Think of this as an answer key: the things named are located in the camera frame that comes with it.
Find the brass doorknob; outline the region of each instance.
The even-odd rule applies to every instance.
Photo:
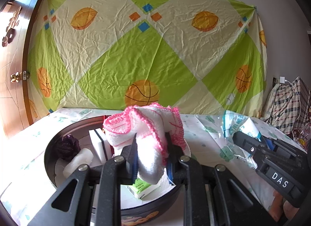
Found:
[[[19,72],[11,75],[11,82],[19,82],[19,80],[20,80],[20,73]]]

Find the transparent plastic bag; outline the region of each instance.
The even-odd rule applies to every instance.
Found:
[[[308,122],[299,133],[298,145],[305,151],[308,151],[309,143],[311,140],[311,123]]]
[[[252,155],[233,143],[232,136],[235,132],[241,131],[260,141],[261,134],[248,116],[226,110],[222,118],[222,131],[226,144],[235,158],[244,161],[250,168],[256,169],[257,164]]]

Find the printed bedsheet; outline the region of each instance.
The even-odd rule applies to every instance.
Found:
[[[259,117],[266,40],[235,0],[43,0],[28,55],[33,120],[61,107],[178,106]]]

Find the white towel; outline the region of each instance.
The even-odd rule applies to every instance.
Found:
[[[158,103],[129,106],[104,120],[103,127],[115,155],[132,144],[137,134],[138,177],[150,184],[156,184],[164,172],[168,157],[165,133],[169,132],[174,145],[186,148],[183,124],[176,107],[162,107]]]

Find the orange square pattern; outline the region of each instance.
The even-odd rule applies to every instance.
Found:
[[[151,16],[151,18],[156,22],[159,21],[162,18],[162,16],[158,12],[156,12],[154,15]]]
[[[135,12],[135,13],[131,14],[131,15],[129,16],[129,18],[134,22],[134,21],[136,21],[138,18],[140,18],[140,15],[139,15],[137,12]]]

